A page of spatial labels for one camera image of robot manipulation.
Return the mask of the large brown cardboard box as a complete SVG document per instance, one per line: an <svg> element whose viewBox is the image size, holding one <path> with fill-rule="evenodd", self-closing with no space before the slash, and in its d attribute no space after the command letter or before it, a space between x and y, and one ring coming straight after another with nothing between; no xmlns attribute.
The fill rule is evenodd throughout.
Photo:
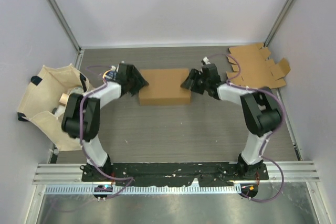
<svg viewBox="0 0 336 224"><path fill-rule="evenodd" d="M191 91L181 88L189 75L187 68L142 69L142 77L149 83L139 91L140 105L187 105Z"/></svg>

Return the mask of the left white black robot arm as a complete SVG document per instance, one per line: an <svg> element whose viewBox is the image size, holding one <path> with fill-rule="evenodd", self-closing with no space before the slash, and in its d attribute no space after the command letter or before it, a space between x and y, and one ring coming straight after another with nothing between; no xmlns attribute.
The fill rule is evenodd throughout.
<svg viewBox="0 0 336 224"><path fill-rule="evenodd" d="M100 111L108 103L129 93L138 94L149 86L140 71L132 64L121 62L111 66L102 74L103 84L83 94L69 96L61 129L69 137L78 139L86 157L88 168L98 180L112 179L113 168L108 153L103 149L98 137Z"/></svg>

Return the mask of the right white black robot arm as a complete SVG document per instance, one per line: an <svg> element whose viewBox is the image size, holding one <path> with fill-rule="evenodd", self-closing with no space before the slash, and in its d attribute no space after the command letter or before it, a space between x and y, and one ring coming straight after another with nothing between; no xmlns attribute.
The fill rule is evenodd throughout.
<svg viewBox="0 0 336 224"><path fill-rule="evenodd" d="M238 156L234 175L250 179L263 164L263 154L270 136L284 122L283 108L268 87L261 89L241 87L229 80L222 81L215 64L191 69L181 88L208 95L216 100L229 101L242 107L249 131L243 151Z"/></svg>

